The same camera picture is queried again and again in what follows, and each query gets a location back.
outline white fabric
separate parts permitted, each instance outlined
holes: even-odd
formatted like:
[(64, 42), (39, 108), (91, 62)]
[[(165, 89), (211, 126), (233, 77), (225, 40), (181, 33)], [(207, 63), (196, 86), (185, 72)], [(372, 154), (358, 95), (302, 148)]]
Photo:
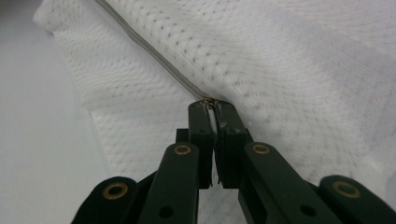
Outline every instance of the white fabric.
[[(108, 3), (304, 179), (351, 176), (396, 207), (396, 2)], [(35, 21), (54, 33), (114, 174), (157, 169), (192, 96), (94, 1), (45, 0)], [(235, 190), (201, 191), (200, 222), (243, 220)]]

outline white background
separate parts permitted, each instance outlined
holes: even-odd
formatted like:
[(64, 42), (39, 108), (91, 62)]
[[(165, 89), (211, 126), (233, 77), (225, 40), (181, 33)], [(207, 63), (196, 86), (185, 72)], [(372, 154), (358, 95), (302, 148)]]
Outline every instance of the white background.
[(0, 2), (0, 223), (69, 223), (111, 176), (39, 4)]

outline metal zipper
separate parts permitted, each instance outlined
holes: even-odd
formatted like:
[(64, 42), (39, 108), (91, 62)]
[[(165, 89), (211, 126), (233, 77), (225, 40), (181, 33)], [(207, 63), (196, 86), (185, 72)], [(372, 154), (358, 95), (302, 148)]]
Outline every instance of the metal zipper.
[(210, 97), (204, 91), (201, 91), (197, 86), (190, 82), (186, 77), (181, 74), (177, 68), (175, 68), (169, 61), (167, 61), (160, 52), (158, 52), (154, 47), (152, 47), (149, 42), (147, 42), (140, 34), (138, 34), (126, 20), (106, 1), (106, 0), (96, 0), (122, 27), (125, 33), (140, 47), (145, 49), (158, 63), (160, 63), (163, 68), (168, 71), (172, 77), (174, 77), (184, 88), (186, 88), (196, 100), (206, 100), (209, 103), (214, 101), (214, 98)]

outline brass rivet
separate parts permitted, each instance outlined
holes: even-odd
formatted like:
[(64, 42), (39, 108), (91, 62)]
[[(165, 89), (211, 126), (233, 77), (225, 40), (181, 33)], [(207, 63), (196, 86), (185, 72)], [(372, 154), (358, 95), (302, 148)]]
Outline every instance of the brass rivet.
[(175, 147), (174, 151), (177, 155), (183, 156), (191, 153), (191, 148), (188, 146), (177, 146)]
[(361, 196), (361, 192), (355, 186), (344, 181), (332, 183), (332, 188), (339, 194), (348, 198), (359, 198)]
[(124, 182), (114, 182), (106, 186), (103, 190), (103, 197), (108, 200), (121, 198), (128, 192), (128, 186)]
[(253, 151), (255, 151), (258, 154), (262, 154), (262, 155), (270, 153), (270, 149), (265, 145), (254, 145)]

